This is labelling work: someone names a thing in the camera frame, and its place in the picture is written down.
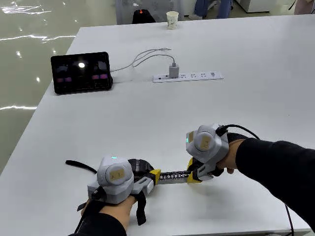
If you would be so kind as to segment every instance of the black jacket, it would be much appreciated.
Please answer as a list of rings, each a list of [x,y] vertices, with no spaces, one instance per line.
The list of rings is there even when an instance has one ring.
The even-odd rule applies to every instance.
[[[265,186],[315,230],[315,150],[279,141],[247,139],[236,153],[238,170]],[[122,224],[107,214],[88,216],[71,236],[125,236]]]

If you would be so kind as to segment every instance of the black bag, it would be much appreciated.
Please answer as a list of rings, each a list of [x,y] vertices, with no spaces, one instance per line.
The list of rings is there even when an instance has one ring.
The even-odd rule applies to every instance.
[[[133,24],[155,23],[155,19],[151,16],[148,10],[136,10],[133,13]]]

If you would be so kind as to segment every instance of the electrical outlet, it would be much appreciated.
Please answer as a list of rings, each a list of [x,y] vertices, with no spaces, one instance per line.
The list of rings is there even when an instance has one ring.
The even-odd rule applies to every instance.
[[[154,83],[176,82],[176,81],[192,81],[192,80],[222,80],[224,77],[220,72],[192,72],[179,74],[178,78],[170,79],[168,74],[154,75]]]

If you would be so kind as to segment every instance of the person's left hand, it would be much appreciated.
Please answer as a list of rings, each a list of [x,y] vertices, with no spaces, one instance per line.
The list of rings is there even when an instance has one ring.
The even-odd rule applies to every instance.
[[[129,220],[130,220],[130,211],[132,205],[135,204],[136,199],[133,196],[129,196],[123,202],[113,205],[107,204],[105,205],[99,213],[108,214],[119,220],[119,222],[123,225],[124,229],[127,231]],[[89,200],[87,201],[85,207],[81,211],[81,215],[83,215],[87,205],[89,204]]]

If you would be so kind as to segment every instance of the jeans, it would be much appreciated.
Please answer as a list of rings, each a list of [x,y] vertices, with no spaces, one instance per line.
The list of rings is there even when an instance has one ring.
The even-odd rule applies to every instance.
[[[197,16],[206,16],[208,12],[209,3],[213,0],[197,0],[195,5],[195,14]],[[219,13],[217,19],[225,19],[228,18],[231,12],[233,0],[221,0],[221,4],[219,7]]]

